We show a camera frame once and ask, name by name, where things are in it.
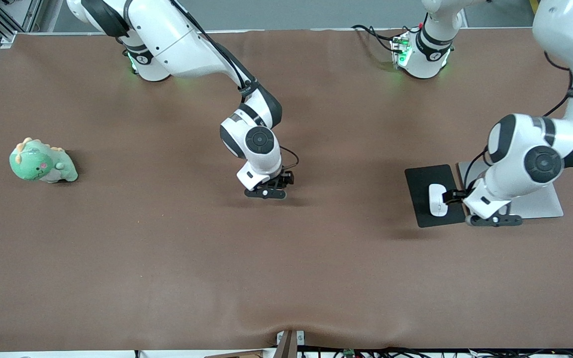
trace dinosaur plush toy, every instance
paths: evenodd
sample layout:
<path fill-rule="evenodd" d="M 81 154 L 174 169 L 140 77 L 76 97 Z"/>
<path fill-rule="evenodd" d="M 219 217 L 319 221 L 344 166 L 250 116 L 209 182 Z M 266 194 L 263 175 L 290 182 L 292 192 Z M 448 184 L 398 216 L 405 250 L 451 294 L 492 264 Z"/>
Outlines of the dinosaur plush toy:
<path fill-rule="evenodd" d="M 24 180 L 42 180 L 56 183 L 60 179 L 75 181 L 77 170 L 70 156 L 57 147 L 26 138 L 10 154 L 10 168 Z"/>

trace white robotic arm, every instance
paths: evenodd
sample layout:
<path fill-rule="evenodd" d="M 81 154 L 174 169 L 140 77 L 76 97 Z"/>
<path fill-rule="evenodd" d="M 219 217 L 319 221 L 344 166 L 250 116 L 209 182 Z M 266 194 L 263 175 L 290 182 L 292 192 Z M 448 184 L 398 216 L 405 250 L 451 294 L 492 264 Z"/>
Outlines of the white robotic arm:
<path fill-rule="evenodd" d="M 282 106 L 225 47 L 215 43 L 175 0 L 67 0 L 72 13 L 127 48 L 138 74 L 149 81 L 169 75 L 191 79 L 224 73 L 243 97 L 220 125 L 220 138 L 235 156 L 246 159 L 237 173 L 249 197 L 284 199 L 293 184 L 285 172 L 278 139 L 271 128 Z"/>
<path fill-rule="evenodd" d="M 421 29 L 393 39 L 398 67 L 418 79 L 429 79 L 446 65 L 455 36 L 463 23 L 462 10 L 485 0 L 421 0 L 426 18 Z"/>
<path fill-rule="evenodd" d="M 567 63 L 573 75 L 573 0 L 542 0 L 533 32 L 539 45 Z M 463 203 L 476 214 L 469 224 L 514 224 L 509 215 L 498 214 L 500 208 L 550 185 L 564 168 L 573 167 L 573 81 L 566 98 L 561 119 L 512 114 L 492 128 L 487 141 L 492 166 L 464 193 Z"/>

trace brown table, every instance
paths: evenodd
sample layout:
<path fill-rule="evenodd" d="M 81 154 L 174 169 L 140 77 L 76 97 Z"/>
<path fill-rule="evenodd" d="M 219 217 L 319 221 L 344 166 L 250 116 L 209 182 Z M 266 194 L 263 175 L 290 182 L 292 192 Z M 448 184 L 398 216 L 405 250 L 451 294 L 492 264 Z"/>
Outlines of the brown table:
<path fill-rule="evenodd" d="M 502 116 L 564 94 L 530 30 L 463 30 L 410 79 L 364 33 L 214 36 L 284 105 L 302 163 L 286 201 L 248 199 L 218 125 L 224 75 L 146 83 L 114 39 L 18 36 L 0 52 L 0 351 L 573 347 L 573 170 L 564 218 L 416 226 L 404 169 L 470 160 Z M 16 178 L 26 136 L 80 179 Z M 285 163 L 291 158 L 285 154 Z"/>

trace round black joint cap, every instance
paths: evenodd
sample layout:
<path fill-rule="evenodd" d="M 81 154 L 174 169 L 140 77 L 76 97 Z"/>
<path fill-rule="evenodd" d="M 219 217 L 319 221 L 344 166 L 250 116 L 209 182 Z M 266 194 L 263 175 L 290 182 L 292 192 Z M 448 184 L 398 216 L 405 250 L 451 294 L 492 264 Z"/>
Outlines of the round black joint cap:
<path fill-rule="evenodd" d="M 528 150 L 524 164 L 527 173 L 537 183 L 554 180 L 563 169 L 563 159 L 559 153 L 543 145 Z"/>
<path fill-rule="evenodd" d="M 245 143 L 257 154 L 268 154 L 273 150 L 273 133 L 266 127 L 253 127 L 247 132 Z"/>

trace gray floor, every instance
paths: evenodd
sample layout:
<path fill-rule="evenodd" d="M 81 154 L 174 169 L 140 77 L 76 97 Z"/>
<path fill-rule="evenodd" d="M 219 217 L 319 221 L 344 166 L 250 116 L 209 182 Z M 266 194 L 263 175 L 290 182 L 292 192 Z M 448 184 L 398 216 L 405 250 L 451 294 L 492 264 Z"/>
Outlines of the gray floor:
<path fill-rule="evenodd" d="M 419 0 L 183 0 L 206 30 L 346 28 L 357 23 L 402 27 L 423 20 Z M 528 0 L 494 0 L 466 9 L 470 27 L 531 26 Z M 54 32 L 97 32 L 64 3 Z"/>

